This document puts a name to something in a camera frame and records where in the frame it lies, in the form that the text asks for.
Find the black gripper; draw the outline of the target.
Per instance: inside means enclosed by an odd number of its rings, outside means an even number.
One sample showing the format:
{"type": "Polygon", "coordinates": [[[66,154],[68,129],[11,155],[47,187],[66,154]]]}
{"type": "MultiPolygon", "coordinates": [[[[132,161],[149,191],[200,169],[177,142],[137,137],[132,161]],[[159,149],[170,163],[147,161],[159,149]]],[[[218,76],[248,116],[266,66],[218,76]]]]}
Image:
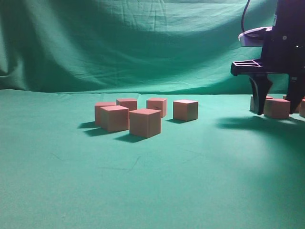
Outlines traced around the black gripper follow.
{"type": "Polygon", "coordinates": [[[264,112],[264,104],[272,82],[265,73],[289,75],[287,99],[294,110],[305,96],[305,2],[303,0],[277,1],[272,30],[264,39],[261,56],[255,60],[235,61],[231,65],[234,76],[250,74],[253,93],[253,111],[264,112]]]}

